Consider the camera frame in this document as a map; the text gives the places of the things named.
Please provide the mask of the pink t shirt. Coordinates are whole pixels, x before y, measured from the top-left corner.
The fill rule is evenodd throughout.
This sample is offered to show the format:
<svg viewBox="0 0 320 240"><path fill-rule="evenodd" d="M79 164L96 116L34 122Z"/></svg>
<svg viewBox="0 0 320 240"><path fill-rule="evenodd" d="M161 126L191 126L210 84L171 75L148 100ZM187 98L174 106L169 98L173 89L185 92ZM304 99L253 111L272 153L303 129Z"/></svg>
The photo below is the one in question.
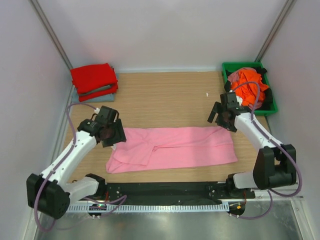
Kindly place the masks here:
<svg viewBox="0 0 320 240"><path fill-rule="evenodd" d="M208 167L238 161L231 134L218 126L125 128L106 163L109 174Z"/></svg>

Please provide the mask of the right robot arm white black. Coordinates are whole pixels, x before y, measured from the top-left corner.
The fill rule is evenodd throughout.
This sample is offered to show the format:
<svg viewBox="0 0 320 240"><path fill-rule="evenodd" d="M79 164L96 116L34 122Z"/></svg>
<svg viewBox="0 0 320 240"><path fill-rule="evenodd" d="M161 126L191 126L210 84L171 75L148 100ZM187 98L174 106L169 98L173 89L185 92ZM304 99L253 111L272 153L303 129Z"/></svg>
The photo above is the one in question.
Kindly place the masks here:
<svg viewBox="0 0 320 240"><path fill-rule="evenodd" d="M240 105L234 92L220 95L207 121L230 132L240 131L257 150L252 171L228 176L225 192L229 197L237 198L244 189L272 190L294 185L299 180L296 149L274 138L249 107Z"/></svg>

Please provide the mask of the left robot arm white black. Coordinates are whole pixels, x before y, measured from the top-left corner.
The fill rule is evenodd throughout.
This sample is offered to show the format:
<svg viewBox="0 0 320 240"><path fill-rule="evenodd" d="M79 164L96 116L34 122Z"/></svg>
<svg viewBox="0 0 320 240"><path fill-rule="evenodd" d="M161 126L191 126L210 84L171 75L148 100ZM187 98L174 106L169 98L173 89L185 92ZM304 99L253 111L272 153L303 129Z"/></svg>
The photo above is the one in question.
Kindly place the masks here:
<svg viewBox="0 0 320 240"><path fill-rule="evenodd" d="M71 142L57 159L26 180L28 206L55 220L67 212L70 204L86 197L101 200L105 196L106 181L101 176L88 173L74 183L68 183L68 179L96 145L105 148L127 140L119 112L107 106L95 108L90 119L72 128L72 134Z"/></svg>

